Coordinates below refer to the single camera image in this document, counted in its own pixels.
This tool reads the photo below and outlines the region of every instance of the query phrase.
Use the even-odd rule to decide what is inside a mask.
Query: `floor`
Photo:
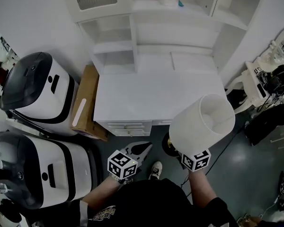
[[[242,128],[247,116],[245,113],[236,116],[236,125],[232,133],[210,148],[212,158],[210,164],[230,142],[233,136]],[[161,161],[163,171],[161,178],[168,178],[177,185],[181,185],[187,176],[187,169],[183,170],[179,162],[168,156],[162,149],[161,143],[168,132],[168,126],[153,126],[149,137],[115,137],[110,135],[108,142],[97,141],[104,168],[106,171],[107,158],[116,150],[124,148],[131,142],[150,141],[153,148],[141,166],[142,171],[135,177],[135,181],[146,179],[155,161]],[[281,128],[277,128],[257,146],[252,147],[244,132],[238,133],[220,156],[215,166],[207,175],[209,182],[217,195],[228,205],[235,219],[245,213],[258,216],[274,203],[277,197],[277,184],[280,172],[284,171],[284,149],[277,149],[282,143],[271,144],[269,139],[276,138]],[[183,186],[186,194],[190,193],[189,182]],[[270,209],[264,216],[269,218]]]

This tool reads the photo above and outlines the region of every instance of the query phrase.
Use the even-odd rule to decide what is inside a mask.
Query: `cardboard box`
[[[107,141],[107,130],[94,122],[93,113],[96,102],[99,74],[93,65],[87,65],[71,115],[71,129],[92,139]]]

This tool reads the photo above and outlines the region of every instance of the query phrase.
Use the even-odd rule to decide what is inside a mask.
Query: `white lampshade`
[[[208,94],[173,119],[169,137],[179,152],[191,157],[229,134],[234,124],[235,113],[227,98]]]

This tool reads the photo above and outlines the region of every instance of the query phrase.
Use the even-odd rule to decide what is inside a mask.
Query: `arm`
[[[95,211],[101,210],[107,200],[118,191],[121,184],[108,176],[98,187],[87,194],[82,201]]]
[[[194,205],[205,208],[211,200],[217,197],[203,170],[189,171],[189,182]]]

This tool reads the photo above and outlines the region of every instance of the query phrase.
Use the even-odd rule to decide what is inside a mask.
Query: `sneaker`
[[[148,179],[150,179],[152,176],[154,176],[159,180],[160,174],[162,172],[162,168],[163,168],[163,166],[162,166],[162,163],[160,161],[155,162],[152,165],[151,175]]]

